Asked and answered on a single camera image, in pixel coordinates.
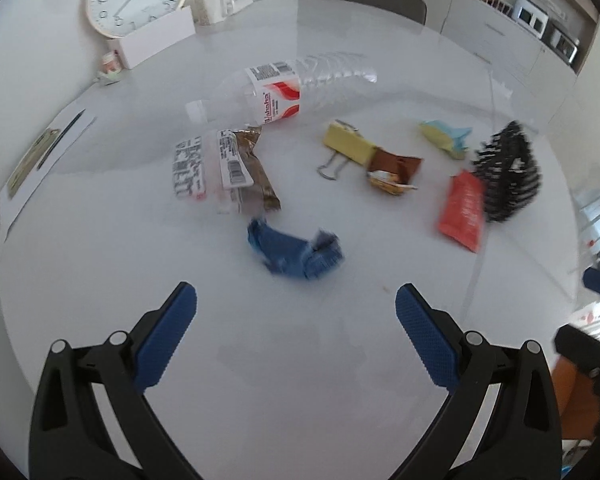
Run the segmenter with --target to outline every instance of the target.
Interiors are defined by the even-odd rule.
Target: white mug
[[[193,0],[200,25],[213,25],[234,13],[234,0]]]

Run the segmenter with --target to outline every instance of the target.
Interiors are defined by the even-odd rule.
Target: white label sticker
[[[300,78],[291,62],[278,61],[246,70],[259,97],[258,124],[292,117],[300,111]]]
[[[235,134],[231,130],[218,132],[218,148],[220,150],[220,172],[222,173],[222,187],[232,189],[234,187],[253,186],[253,179],[244,165]]]
[[[173,157],[173,190],[176,196],[195,196],[204,200],[205,176],[202,163],[202,137],[185,140],[176,145]]]

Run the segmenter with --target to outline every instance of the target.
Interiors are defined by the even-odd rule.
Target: plastic bottle
[[[377,80],[362,54],[318,54],[235,72],[187,111],[195,123],[266,124],[364,95]]]

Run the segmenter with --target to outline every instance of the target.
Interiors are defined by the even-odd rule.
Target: round table
[[[274,276],[247,243],[249,218],[174,196],[174,146],[201,131],[185,104],[235,70],[336,50],[367,54],[378,70],[368,99],[267,125],[256,154],[282,202],[270,224],[304,238],[334,232],[346,260],[317,282]],[[534,338],[554,357],[551,338],[576,290],[564,177],[536,136],[535,202],[487,225],[478,254],[438,233],[449,177],[470,163],[429,144],[418,122],[471,126],[477,148],[515,110],[483,62],[432,30],[348,2],[263,0],[79,101],[96,122],[0,248],[4,318],[32,387],[56,338],[99,344],[184,280],[196,287],[198,313],[146,397],[199,473],[370,480],[392,474],[446,394],[395,317],[402,284],[464,330],[517,347]],[[419,190],[379,192],[355,164],[336,182],[321,178],[333,118],[389,152],[422,157]]]

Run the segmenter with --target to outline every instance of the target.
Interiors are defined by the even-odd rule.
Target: red packet
[[[438,222],[438,230],[477,253],[482,238],[484,184],[473,173],[451,177],[451,190]]]

